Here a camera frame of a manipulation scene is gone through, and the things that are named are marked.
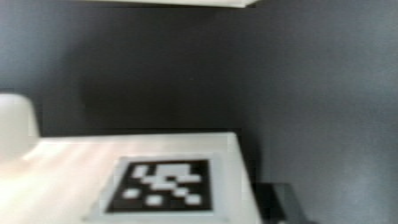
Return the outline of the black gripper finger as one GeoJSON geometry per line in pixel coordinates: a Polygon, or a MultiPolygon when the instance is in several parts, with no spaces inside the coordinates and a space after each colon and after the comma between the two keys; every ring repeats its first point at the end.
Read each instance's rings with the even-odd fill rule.
{"type": "Polygon", "coordinates": [[[312,224],[290,184],[257,183],[255,197],[262,224],[312,224]]]}

